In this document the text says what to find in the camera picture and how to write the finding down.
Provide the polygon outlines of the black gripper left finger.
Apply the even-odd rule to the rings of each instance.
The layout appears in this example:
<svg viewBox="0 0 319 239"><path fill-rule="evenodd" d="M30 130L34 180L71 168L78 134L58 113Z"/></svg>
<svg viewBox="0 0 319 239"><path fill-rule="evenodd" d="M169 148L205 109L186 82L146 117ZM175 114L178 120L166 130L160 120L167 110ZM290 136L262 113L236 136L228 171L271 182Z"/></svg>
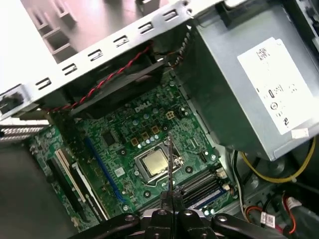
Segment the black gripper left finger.
<svg viewBox="0 0 319 239"><path fill-rule="evenodd" d="M172 191L160 195L160 207L145 210L142 216L123 213L72 239L169 239L172 233Z"/></svg>

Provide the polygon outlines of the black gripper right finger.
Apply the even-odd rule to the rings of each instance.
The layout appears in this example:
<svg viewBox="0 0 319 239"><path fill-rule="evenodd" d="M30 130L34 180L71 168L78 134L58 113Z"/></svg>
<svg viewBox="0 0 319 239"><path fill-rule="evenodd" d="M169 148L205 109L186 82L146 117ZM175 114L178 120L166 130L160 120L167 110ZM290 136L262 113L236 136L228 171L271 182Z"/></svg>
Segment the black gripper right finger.
<svg viewBox="0 0 319 239"><path fill-rule="evenodd" d="M176 214L176 237L178 239L285 239L276 231L246 222L233 215L220 213L210 220L199 212L185 207L184 190L172 190L173 211Z"/></svg>

